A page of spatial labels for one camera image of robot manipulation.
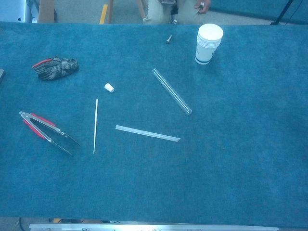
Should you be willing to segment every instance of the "plastic strip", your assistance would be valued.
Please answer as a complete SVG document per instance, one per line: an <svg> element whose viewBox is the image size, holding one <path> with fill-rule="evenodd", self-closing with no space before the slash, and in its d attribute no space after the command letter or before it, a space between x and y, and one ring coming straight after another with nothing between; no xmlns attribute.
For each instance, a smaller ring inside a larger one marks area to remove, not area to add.
<svg viewBox="0 0 308 231"><path fill-rule="evenodd" d="M124 127L124 126L120 126L120 125L116 125L115 128L117 130L121 130L121 131L128 131L128 132L132 132L132 133L136 133L136 134L140 134L140 135L144 135L144 136L156 137L156 138L160 138L160 139L164 139L164 140L168 140L168 141L178 142L180 140L180 138L177 138L177 137L166 136L166 135L162 135L162 134L158 134L158 133L138 130L138 129L134 129L134 128L128 128L128 127Z"/></svg>
<svg viewBox="0 0 308 231"><path fill-rule="evenodd" d="M159 71L154 68L152 70L153 75L158 79L158 81L163 85L163 87L169 92L177 104L182 108L185 114L189 115L192 113L191 108L185 103L185 101L179 96L179 94L170 86L170 84L165 80L165 78L159 73Z"/></svg>

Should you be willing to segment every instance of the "metal tongs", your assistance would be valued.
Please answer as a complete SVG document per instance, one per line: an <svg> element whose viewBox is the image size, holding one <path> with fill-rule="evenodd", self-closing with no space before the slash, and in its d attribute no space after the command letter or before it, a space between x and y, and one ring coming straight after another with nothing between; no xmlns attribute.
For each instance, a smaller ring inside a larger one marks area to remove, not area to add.
<svg viewBox="0 0 308 231"><path fill-rule="evenodd" d="M24 119L24 122L41 138L46 139L49 143L53 144L54 146L60 148L62 151L66 152L67 154L72 155L68 150L66 150L65 148L61 147L60 145L58 145L56 142L54 142L49 136L47 136L41 129L39 129L35 124L32 123L31 120L36 120L38 121L40 124L48 127L49 129L51 129L52 131L63 135L65 138L70 138L71 140L73 140L74 142L76 142L78 145L80 145L80 143L78 143L76 140L74 140L72 137L70 137L68 134L66 134L65 132L61 131L59 128L57 128L52 122L39 117L37 115L35 115L34 113L27 113L27 112L19 112L19 114L21 115L21 117Z"/></svg>

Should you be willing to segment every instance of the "paper cup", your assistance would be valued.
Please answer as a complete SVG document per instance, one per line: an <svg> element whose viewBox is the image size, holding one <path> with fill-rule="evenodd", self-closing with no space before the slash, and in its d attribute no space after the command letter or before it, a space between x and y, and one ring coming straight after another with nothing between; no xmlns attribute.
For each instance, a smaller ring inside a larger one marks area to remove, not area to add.
<svg viewBox="0 0 308 231"><path fill-rule="evenodd" d="M199 28L195 60L198 64L208 64L220 45L223 30L215 24L204 24Z"/></svg>

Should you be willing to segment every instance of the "camouflage glove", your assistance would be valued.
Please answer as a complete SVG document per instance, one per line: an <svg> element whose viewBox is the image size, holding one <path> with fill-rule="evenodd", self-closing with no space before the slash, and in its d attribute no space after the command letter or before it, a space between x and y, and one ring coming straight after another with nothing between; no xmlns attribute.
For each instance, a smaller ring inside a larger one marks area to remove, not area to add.
<svg viewBox="0 0 308 231"><path fill-rule="evenodd" d="M32 67L39 79L42 80L53 80L61 78L78 70L78 62L76 59L60 59L54 57L54 59L46 59Z"/></svg>

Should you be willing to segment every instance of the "wooden leg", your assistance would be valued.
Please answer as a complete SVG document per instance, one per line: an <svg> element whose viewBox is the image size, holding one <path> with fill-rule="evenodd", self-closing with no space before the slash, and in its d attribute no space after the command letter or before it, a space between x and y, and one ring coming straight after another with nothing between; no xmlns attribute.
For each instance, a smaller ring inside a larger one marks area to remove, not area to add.
<svg viewBox="0 0 308 231"><path fill-rule="evenodd" d="M114 0L109 0L109 11L108 11L108 23L111 24L111 19L112 19L112 9L114 6Z"/></svg>
<svg viewBox="0 0 308 231"><path fill-rule="evenodd" d="M145 12L144 12L144 8L143 8L144 5L143 5L142 0L137 0L137 4L138 4L138 8L139 8L140 15L141 15L141 17L142 17L142 19L143 19L143 18L146 17L146 15L145 15Z"/></svg>

